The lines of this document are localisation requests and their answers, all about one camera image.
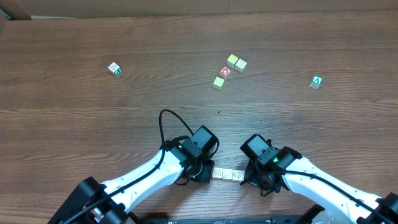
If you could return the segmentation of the white patterned block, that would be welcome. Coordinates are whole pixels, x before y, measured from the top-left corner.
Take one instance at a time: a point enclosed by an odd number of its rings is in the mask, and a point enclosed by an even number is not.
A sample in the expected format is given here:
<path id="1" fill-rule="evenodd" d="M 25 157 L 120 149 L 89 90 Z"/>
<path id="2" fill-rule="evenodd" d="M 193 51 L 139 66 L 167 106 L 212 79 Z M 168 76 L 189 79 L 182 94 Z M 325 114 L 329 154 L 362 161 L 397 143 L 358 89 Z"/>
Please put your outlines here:
<path id="1" fill-rule="evenodd" d="M 222 179 L 223 178 L 223 169 L 219 167 L 214 167 L 212 172 L 213 179 Z"/>

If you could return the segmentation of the white block green edge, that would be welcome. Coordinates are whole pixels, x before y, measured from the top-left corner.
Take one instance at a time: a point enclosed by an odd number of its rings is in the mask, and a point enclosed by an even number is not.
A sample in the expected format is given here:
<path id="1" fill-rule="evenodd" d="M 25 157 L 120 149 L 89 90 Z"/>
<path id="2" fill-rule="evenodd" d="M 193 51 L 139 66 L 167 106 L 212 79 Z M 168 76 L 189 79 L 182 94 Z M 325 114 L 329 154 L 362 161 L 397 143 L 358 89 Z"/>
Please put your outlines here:
<path id="1" fill-rule="evenodd" d="M 243 170 L 232 170 L 232 181 L 242 182 L 244 180 L 245 171 Z"/>

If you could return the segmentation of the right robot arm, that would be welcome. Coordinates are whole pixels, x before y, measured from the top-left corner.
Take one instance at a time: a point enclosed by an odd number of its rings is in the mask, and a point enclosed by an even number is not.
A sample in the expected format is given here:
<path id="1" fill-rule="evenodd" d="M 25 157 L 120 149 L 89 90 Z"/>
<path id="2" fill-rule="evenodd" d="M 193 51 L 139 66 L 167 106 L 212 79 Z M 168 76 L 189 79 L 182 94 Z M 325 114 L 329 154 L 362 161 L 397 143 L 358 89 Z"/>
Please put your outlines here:
<path id="1" fill-rule="evenodd" d="M 298 223 L 397 223 L 397 194 L 386 197 L 358 190 L 327 174 L 301 153 L 278 149 L 270 139 L 253 134 L 240 147 L 248 157 L 242 184 L 263 197 L 281 189 L 315 202 Z"/>

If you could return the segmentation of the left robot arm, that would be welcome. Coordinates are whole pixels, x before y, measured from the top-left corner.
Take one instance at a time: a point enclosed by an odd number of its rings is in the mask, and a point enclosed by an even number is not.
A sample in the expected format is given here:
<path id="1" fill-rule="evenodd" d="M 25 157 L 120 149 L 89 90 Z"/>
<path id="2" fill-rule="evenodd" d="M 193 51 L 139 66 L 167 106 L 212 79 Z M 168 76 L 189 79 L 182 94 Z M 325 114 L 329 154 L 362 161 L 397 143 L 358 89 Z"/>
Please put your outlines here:
<path id="1" fill-rule="evenodd" d="M 214 168 L 212 156 L 220 142 L 205 126 L 192 136 L 179 136 L 161 145 L 159 152 L 138 168 L 99 183 L 81 181 L 50 219 L 51 223 L 136 223 L 132 210 L 159 189 L 207 184 Z"/>

